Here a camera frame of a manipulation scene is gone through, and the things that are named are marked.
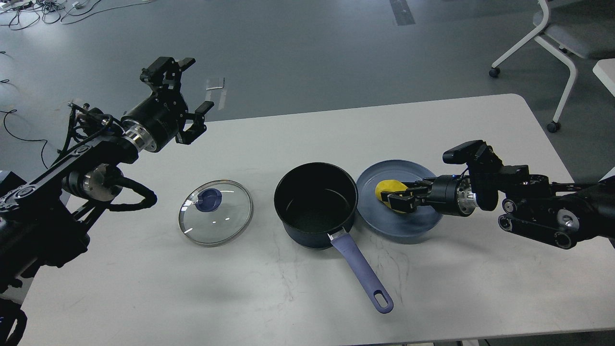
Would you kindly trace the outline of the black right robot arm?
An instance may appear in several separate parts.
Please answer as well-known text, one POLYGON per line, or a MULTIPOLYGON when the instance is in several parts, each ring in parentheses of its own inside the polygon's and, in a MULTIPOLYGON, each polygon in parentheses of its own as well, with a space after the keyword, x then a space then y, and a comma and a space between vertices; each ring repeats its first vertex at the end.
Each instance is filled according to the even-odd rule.
POLYGON ((503 166, 413 182, 383 180, 375 196, 400 214, 430 206, 439 214, 468 217, 501 205, 502 230, 560 249, 597 237, 614 240, 613 176, 592 184, 556 183, 530 174, 527 166, 503 166))

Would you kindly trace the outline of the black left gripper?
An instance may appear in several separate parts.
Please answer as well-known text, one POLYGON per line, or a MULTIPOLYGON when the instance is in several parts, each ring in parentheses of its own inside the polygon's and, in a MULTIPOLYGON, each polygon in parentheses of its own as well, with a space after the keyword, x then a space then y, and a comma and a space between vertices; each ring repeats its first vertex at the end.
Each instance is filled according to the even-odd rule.
POLYGON ((121 118, 125 127, 139 125, 152 137, 149 152, 159 152, 169 141, 192 144, 206 130, 206 114, 214 107, 213 101, 204 101, 195 112, 187 112, 181 93, 182 74, 196 63, 194 58, 176 61, 172 57, 158 57, 143 68, 140 81, 151 88, 151 95, 121 118))

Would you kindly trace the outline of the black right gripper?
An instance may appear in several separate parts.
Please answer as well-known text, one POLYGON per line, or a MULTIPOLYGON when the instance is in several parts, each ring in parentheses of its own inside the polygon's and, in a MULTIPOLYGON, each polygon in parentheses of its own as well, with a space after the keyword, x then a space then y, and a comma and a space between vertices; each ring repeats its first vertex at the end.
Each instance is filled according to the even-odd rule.
POLYGON ((415 212, 421 206, 442 215, 471 215, 478 208, 467 176, 440 175, 401 184, 398 191, 381 192, 382 203, 395 212, 415 212))

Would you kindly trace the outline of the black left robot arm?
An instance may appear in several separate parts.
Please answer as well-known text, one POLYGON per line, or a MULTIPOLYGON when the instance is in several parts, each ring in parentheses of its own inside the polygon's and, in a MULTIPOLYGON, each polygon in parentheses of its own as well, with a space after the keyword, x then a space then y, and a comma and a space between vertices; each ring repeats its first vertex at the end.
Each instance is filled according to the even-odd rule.
POLYGON ((26 182, 1 175, 1 291, 22 289, 40 267, 63 267, 86 252, 88 231, 105 211, 145 210, 154 191, 123 175, 143 150, 156 153, 174 139, 189 145, 207 127, 212 101, 188 110, 182 74, 194 58, 158 57, 140 74, 151 88, 144 101, 120 120, 70 103, 69 129, 59 157, 39 177, 26 182))

